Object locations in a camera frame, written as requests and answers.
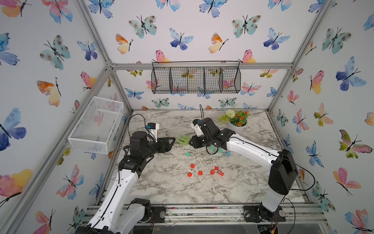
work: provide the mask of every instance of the blue butterfly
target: blue butterfly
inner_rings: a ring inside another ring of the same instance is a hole
[[[309,154],[310,156],[310,159],[309,159],[309,163],[314,166],[314,162],[316,162],[318,165],[320,165],[321,167],[324,167],[324,165],[322,164],[322,161],[321,159],[318,158],[318,155],[319,154],[316,154],[316,151],[317,151],[317,144],[316,144],[316,141],[313,142],[313,145],[312,145],[312,148],[310,148],[309,146],[306,148],[306,152]]]
[[[218,101],[220,102],[220,106],[222,108],[224,108],[226,105],[227,106],[234,106],[235,105],[235,100],[236,100],[236,97],[232,98],[232,99],[226,98],[226,100],[218,100]]]
[[[87,61],[90,61],[91,60],[91,56],[94,58],[94,59],[97,59],[97,53],[94,52],[94,50],[96,50],[95,48],[95,44],[92,42],[91,45],[88,45],[88,42],[86,42],[86,44],[84,44],[83,42],[80,42],[80,41],[77,41],[77,44],[80,46],[80,48],[86,52],[86,56],[85,56],[85,59]]]
[[[243,108],[244,109],[257,109],[258,106],[251,106],[251,105],[247,105],[246,103],[243,103]]]
[[[206,99],[209,99],[209,98],[210,98],[210,95],[211,95],[212,93],[214,93],[214,92],[205,92],[205,91],[204,91],[202,88],[200,88],[200,87],[198,87],[198,89],[199,89],[199,92],[200,92],[200,93],[197,94],[198,97],[205,97]]]
[[[21,112],[18,108],[13,108],[12,112],[6,117],[3,124],[0,124],[0,151],[10,146],[9,138],[14,137],[19,140],[25,137],[25,128],[15,128],[21,123]]]
[[[186,43],[190,43],[193,40],[193,36],[182,37],[184,33],[181,33],[181,35],[179,36],[179,34],[172,28],[169,28],[169,31],[171,33],[171,37],[174,38],[174,41],[170,42],[171,46],[179,46],[183,51],[187,49]]]
[[[329,48],[333,54],[336,54],[341,48],[343,48],[343,42],[348,41],[352,34],[351,33],[338,33],[341,31],[342,28],[337,28],[337,33],[332,28],[329,28],[326,31],[326,39],[322,43],[322,51]]]
[[[270,38],[270,39],[267,40],[266,42],[264,42],[264,46],[269,47],[271,45],[272,50],[278,49],[279,48],[278,43],[283,43],[291,37],[291,36],[280,37],[279,35],[281,35],[281,34],[282,33],[278,33],[278,35],[277,35],[273,28],[269,28],[269,35],[267,35],[267,37]]]
[[[274,97],[274,95],[277,93],[277,91],[273,87],[270,87],[270,92],[271,93],[268,93],[266,96],[268,96],[268,97]]]
[[[130,89],[127,89],[125,88],[126,91],[128,91],[129,93],[127,94],[128,97],[136,97],[137,99],[141,99],[141,96],[144,92],[137,92],[136,90],[135,91],[132,91]]]
[[[200,12],[206,12],[206,10],[211,11],[213,18],[216,18],[220,15],[220,12],[217,8],[220,8],[227,0],[203,0],[205,3],[201,4]]]
[[[182,109],[182,110],[184,110],[184,109],[195,109],[195,108],[193,108],[193,107],[187,107],[187,106],[184,106],[184,105],[179,104],[179,103],[178,103],[178,107],[179,107],[180,109]]]
[[[14,54],[4,52],[7,51],[9,48],[8,43],[10,37],[8,37],[9,33],[3,33],[0,34],[0,59],[3,60],[6,63],[9,63],[10,65],[17,65],[17,62],[19,59]]]
[[[349,88],[349,83],[353,87],[362,87],[366,85],[366,81],[358,78],[357,76],[354,76],[354,74],[359,73],[357,69],[353,71],[355,68],[355,58],[352,56],[349,58],[349,61],[346,65],[344,65],[346,70],[344,72],[337,72],[336,73],[336,79],[337,80],[343,80],[343,82],[340,84],[340,89],[343,91],[347,91]]]
[[[169,106],[168,100],[169,100],[168,98],[164,98],[162,100],[161,99],[152,100],[152,102],[157,108],[160,108],[161,106]]]
[[[96,181],[96,186],[93,189],[91,189],[91,191],[89,192],[89,194],[91,196],[93,196],[93,195],[96,194],[96,199],[97,199],[99,197],[99,191],[100,191],[100,188],[102,187],[103,183],[104,183],[104,174],[101,173],[99,182]]]
[[[114,0],[90,0],[93,4],[89,5],[92,13],[97,13],[100,9],[101,12],[109,19],[112,18],[112,13],[108,10],[110,6],[114,3]]]
[[[294,151],[291,148],[291,142],[289,141],[289,134],[287,135],[286,139],[283,139],[284,144],[286,145],[287,149],[294,154]]]

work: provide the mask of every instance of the black cable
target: black cable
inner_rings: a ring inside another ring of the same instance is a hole
[[[291,228],[291,230],[287,233],[287,234],[289,234],[291,231],[292,231],[292,229],[294,228],[294,226],[295,226],[295,221],[296,221],[296,210],[295,210],[295,206],[294,206],[294,204],[291,202],[291,204],[292,204],[292,207],[294,208],[294,216],[295,216],[295,218],[294,218],[294,224],[292,224],[292,228]]]

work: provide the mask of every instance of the pink butterfly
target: pink butterfly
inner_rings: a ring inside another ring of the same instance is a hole
[[[253,86],[254,83],[251,84],[251,86],[249,86],[247,83],[243,83],[243,90],[240,92],[241,95],[244,95],[246,93],[248,93],[250,96],[253,96],[255,95],[255,90],[258,90],[259,88],[261,88],[261,85],[256,85],[256,86]]]
[[[79,174],[78,165],[75,165],[73,172],[71,173],[71,179],[69,179],[66,175],[66,179],[69,183],[62,186],[56,194],[64,197],[66,193],[68,194],[68,199],[74,199],[77,196],[77,193],[75,192],[75,189],[78,185],[83,184],[84,176]]]
[[[348,196],[352,195],[347,188],[361,188],[361,184],[350,180],[347,182],[347,169],[340,167],[339,172],[334,171],[334,177],[343,188],[347,191]]]
[[[296,95],[294,96],[294,91],[293,91],[293,90],[291,90],[291,91],[289,92],[289,95],[287,96],[288,101],[289,101],[290,103],[292,103],[294,106],[295,106],[294,101],[296,101],[298,98],[299,98],[299,95],[296,94]]]
[[[302,113],[301,109],[297,112],[296,115],[297,116],[294,116],[294,118],[292,120],[292,122],[294,124],[296,124],[296,131],[298,133],[301,133],[301,129],[303,129],[303,130],[309,130],[308,125],[303,121],[304,119],[306,119],[306,117],[304,116],[304,118],[302,118],[303,113]]]
[[[55,212],[53,212],[53,210],[52,210],[52,213],[51,213],[49,219],[47,218],[47,216],[45,216],[45,214],[43,212],[41,212],[41,211],[36,212],[36,214],[35,214],[36,221],[40,224],[45,224],[45,225],[41,226],[38,230],[33,232],[33,234],[48,234],[49,231],[52,231],[52,228],[50,227],[50,224],[52,223],[52,215]]]

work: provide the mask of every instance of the wire mesh basket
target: wire mesh basket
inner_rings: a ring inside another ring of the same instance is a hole
[[[122,115],[122,102],[93,97],[68,137],[71,147],[108,154]]]
[[[191,67],[170,64],[170,67],[153,66],[151,81],[154,94],[232,94],[240,91],[241,74],[239,64]]]

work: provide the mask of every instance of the white flower pot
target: white flower pot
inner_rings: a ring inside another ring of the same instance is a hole
[[[239,133],[241,131],[244,130],[244,128],[247,126],[247,120],[245,120],[245,125],[242,126],[242,127],[238,127],[238,126],[235,126],[233,125],[232,123],[230,123],[230,121],[227,123],[227,128],[230,129],[230,130],[233,130],[234,132],[236,133]]]

